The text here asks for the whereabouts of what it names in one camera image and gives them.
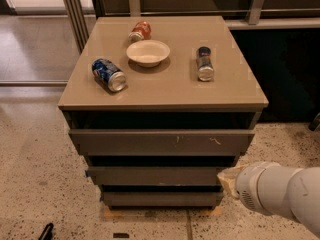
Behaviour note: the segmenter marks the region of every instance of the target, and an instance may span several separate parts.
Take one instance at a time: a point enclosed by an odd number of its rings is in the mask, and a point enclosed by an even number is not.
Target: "soda can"
[[[146,21],[138,22],[129,34],[129,41],[138,42],[150,39],[151,27]]]
[[[126,86],[126,76],[110,60],[98,59],[92,64],[92,73],[112,92],[121,91]]]
[[[202,46],[197,50],[198,77],[204,82],[211,81],[214,76],[210,55],[211,50],[209,47]]]

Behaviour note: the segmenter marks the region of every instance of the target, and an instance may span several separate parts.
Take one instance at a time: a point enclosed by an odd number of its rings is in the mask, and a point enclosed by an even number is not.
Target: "silver can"
[[[211,50],[209,47],[202,46],[197,50],[198,78],[208,82],[213,80],[214,68],[211,64]]]
[[[98,59],[92,64],[92,73],[112,92],[119,92],[126,86],[126,76],[110,60]]]

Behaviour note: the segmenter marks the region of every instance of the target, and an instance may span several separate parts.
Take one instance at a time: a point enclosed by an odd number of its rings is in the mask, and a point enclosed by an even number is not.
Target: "drawer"
[[[250,145],[250,130],[80,130],[70,137],[81,155],[211,156],[242,153]]]
[[[91,167],[96,185],[215,186],[220,185],[213,167]]]
[[[215,207],[223,197],[220,192],[103,192],[108,206],[192,206]]]

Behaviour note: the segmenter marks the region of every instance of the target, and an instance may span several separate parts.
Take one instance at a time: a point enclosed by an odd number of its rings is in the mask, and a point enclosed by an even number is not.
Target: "white bowl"
[[[156,40],[144,40],[131,44],[127,49],[129,59],[142,67],[155,67],[170,54],[170,48]]]

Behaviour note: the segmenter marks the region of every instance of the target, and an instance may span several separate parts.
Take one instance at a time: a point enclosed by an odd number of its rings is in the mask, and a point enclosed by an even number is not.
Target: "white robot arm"
[[[320,167],[257,162],[241,169],[233,184],[233,196],[248,209],[300,222],[320,238]]]

